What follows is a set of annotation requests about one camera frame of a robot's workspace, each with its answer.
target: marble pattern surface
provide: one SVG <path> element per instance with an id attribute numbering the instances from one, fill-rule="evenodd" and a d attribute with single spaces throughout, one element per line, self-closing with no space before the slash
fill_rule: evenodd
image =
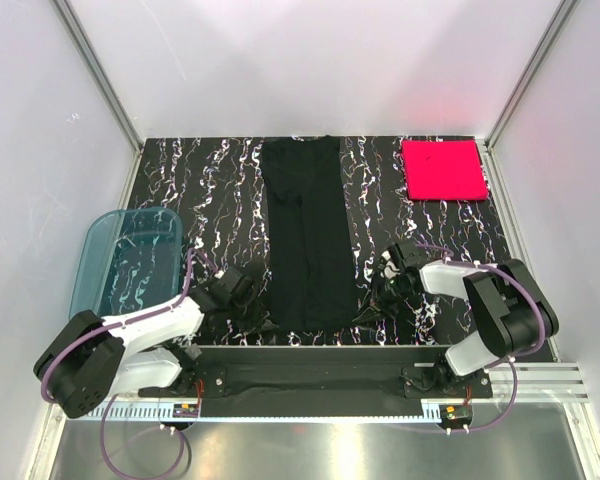
<path id="1" fill-rule="evenodd" d="M 412 202 L 407 197 L 400 154 L 406 137 L 343 137 L 342 180 L 349 231 L 362 299 L 377 256 L 392 242 L 414 238 L 444 245 L 456 258 L 509 258 L 491 197 L 484 202 Z M 129 208 L 168 207 L 180 215 L 185 244 L 203 249 L 217 265 L 236 265 L 260 281 L 268 301 L 269 239 L 263 138 L 149 139 Z M 204 275 L 200 269 L 196 275 Z M 223 334 L 203 334 L 199 344 L 222 345 L 409 345 L 462 340 L 474 325 L 459 299 L 422 295 L 406 304 L 397 321 L 384 320 L 338 332 L 292 332 L 245 337 L 231 325 Z"/>

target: red cloth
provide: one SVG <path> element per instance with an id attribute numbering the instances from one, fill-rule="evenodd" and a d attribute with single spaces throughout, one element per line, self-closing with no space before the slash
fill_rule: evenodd
<path id="1" fill-rule="evenodd" d="M 412 200 L 485 200 L 487 184 L 474 141 L 404 140 L 402 158 Z"/>

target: blue plastic bin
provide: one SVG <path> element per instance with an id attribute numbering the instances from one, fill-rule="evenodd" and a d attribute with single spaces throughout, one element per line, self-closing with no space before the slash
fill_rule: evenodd
<path id="1" fill-rule="evenodd" d="M 69 318 L 130 313 L 166 302 L 178 292 L 182 222 L 167 208 L 116 210 L 87 233 Z"/>

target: white backdrop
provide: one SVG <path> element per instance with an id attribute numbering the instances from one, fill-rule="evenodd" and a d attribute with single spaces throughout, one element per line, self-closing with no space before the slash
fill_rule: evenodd
<path id="1" fill-rule="evenodd" d="M 496 153 L 600 426 L 600 0 L 580 2 Z"/>
<path id="2" fill-rule="evenodd" d="M 24 478 L 43 408 L 33 364 L 132 160 L 51 2 L 0 0 L 0 480 Z"/>
<path id="3" fill-rule="evenodd" d="M 140 135 L 472 134 L 558 0 L 72 0 Z"/>

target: black pants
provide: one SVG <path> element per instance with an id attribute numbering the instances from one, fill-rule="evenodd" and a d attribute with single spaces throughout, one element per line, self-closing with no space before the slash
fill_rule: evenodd
<path id="1" fill-rule="evenodd" d="M 351 325 L 354 259 L 340 179 L 340 140 L 262 148 L 271 244 L 271 318 L 282 330 Z"/>

